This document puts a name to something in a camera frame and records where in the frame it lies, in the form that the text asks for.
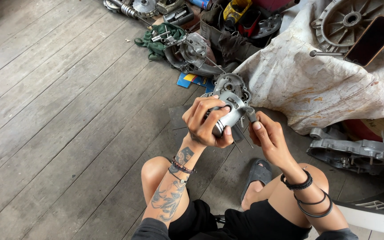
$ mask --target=dirty cloth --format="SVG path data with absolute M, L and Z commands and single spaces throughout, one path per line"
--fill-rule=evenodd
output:
M 158 35 L 161 33 L 165 33 L 167 26 L 167 30 L 170 31 L 170 35 L 174 37 L 174 39 L 179 40 L 182 38 L 186 32 L 181 27 L 177 25 L 173 25 L 170 23 L 161 23 L 160 25 L 153 25 L 153 30 L 158 32 Z M 150 61 L 154 60 L 162 60 L 165 57 L 164 49 L 165 45 L 161 42 L 152 42 L 152 30 L 146 31 L 145 35 L 143 36 L 143 39 L 141 38 L 135 38 L 134 43 L 137 46 L 147 47 L 149 49 L 148 58 Z
M 309 0 L 284 32 L 234 71 L 248 82 L 251 106 L 282 112 L 302 135 L 345 119 L 384 117 L 384 50 L 365 68 L 309 56 L 320 51 L 310 23 L 328 3 Z
M 235 61 L 235 53 L 240 46 L 251 45 L 251 43 L 247 42 L 247 38 L 232 36 L 230 32 L 224 30 L 221 32 L 218 43 L 225 64 Z

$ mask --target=knee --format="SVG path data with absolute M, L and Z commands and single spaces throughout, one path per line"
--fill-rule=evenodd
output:
M 165 157 L 155 157 L 147 160 L 142 166 L 142 181 L 161 181 L 170 165 Z
M 312 165 L 306 164 L 306 163 L 299 163 L 299 166 L 301 168 L 306 167 L 305 170 L 311 174 L 311 176 L 314 180 L 314 183 L 316 183 L 319 188 L 321 188 L 326 193 L 328 193 L 328 179 L 325 176 L 325 174 L 323 173 L 323 171 L 319 170 L 315 166 L 312 166 Z

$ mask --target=green cloth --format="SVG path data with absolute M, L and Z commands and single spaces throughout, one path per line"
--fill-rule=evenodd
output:
M 167 31 L 170 31 L 170 35 L 174 37 L 174 39 L 179 40 L 182 38 L 186 33 L 185 30 L 183 30 L 181 27 L 177 25 L 173 25 L 170 23 L 161 23 L 160 25 L 153 25 L 153 30 L 158 32 L 158 35 L 161 33 L 165 33 L 167 26 Z M 150 61 L 153 60 L 161 60 L 164 59 L 164 49 L 165 45 L 161 42 L 152 42 L 152 31 L 146 31 L 145 35 L 143 36 L 143 39 L 136 38 L 134 40 L 134 43 L 137 46 L 147 47 L 149 49 L 149 55 L 148 58 Z

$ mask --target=white sack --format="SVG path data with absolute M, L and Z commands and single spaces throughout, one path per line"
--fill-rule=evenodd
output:
M 235 70 L 248 82 L 251 106 L 282 112 L 302 135 L 345 119 L 384 117 L 384 50 L 366 68 L 309 56 L 319 50 L 310 23 L 326 4 L 309 1 L 284 32 Z

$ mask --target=sandal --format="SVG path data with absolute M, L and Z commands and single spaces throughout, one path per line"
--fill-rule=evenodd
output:
M 255 180 L 261 181 L 265 186 L 270 181 L 272 181 L 272 167 L 270 167 L 269 162 L 265 159 L 259 158 L 254 162 L 253 166 L 251 166 L 247 183 L 245 184 L 244 191 L 242 192 L 241 202 L 244 199 L 244 195 L 247 192 L 248 186 Z

